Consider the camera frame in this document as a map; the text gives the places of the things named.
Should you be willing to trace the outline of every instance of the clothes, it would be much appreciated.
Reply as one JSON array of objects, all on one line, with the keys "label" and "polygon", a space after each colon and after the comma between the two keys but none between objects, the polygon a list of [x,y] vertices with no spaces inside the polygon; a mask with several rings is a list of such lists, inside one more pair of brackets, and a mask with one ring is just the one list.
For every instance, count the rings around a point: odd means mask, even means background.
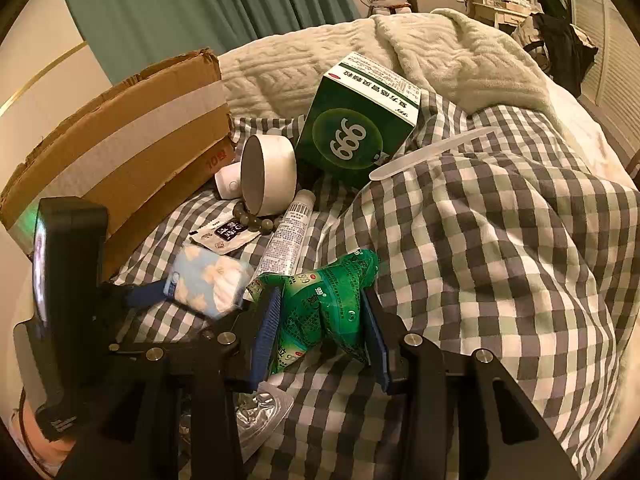
[{"label": "clothes", "polygon": [[535,14],[533,22],[545,40],[554,82],[574,97],[580,96],[580,85],[598,49],[584,46],[568,21],[548,14]]},{"label": "clothes", "polygon": [[551,74],[551,61],[549,60],[549,52],[546,49],[545,40],[542,34],[533,23],[533,17],[529,16],[524,20],[516,30],[513,31],[511,37],[528,52],[533,60],[538,64],[542,72]]},{"label": "clothes", "polygon": [[569,13],[560,0],[538,0],[538,2],[542,5],[545,14],[558,18],[558,20],[570,21]]}]

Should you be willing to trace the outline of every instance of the white lid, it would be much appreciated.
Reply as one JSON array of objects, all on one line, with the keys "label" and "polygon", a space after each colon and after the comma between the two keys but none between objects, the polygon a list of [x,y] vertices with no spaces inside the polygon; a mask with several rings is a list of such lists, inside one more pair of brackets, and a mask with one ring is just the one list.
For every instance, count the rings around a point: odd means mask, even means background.
[{"label": "white lid", "polygon": [[236,162],[220,168],[216,173],[218,192],[223,200],[231,200],[242,196],[240,169],[240,162]]}]

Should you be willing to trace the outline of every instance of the green medicine box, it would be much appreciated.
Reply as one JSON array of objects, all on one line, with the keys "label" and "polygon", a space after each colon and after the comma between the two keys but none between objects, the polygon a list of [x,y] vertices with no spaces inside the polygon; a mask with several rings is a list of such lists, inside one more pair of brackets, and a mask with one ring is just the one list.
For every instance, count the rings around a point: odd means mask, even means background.
[{"label": "green medicine box", "polygon": [[322,76],[296,160],[361,189],[415,128],[420,89],[351,52]]}]

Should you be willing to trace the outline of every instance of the barcode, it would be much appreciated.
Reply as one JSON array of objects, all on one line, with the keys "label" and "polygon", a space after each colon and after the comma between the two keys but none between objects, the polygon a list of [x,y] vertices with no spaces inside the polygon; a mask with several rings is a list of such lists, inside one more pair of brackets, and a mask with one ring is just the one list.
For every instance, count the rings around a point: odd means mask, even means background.
[{"label": "barcode", "polygon": [[289,206],[289,211],[293,211],[294,213],[300,213],[303,215],[308,215],[309,214],[309,208],[304,205],[304,204],[291,204],[291,206]]}]

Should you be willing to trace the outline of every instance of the white round container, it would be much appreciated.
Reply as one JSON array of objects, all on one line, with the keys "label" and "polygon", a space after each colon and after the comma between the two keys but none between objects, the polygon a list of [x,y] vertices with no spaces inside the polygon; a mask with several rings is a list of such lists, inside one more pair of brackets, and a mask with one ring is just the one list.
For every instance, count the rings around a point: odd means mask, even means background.
[{"label": "white round container", "polygon": [[296,194],[296,155],[287,137],[254,135],[242,150],[240,183],[247,211],[282,213]]}]

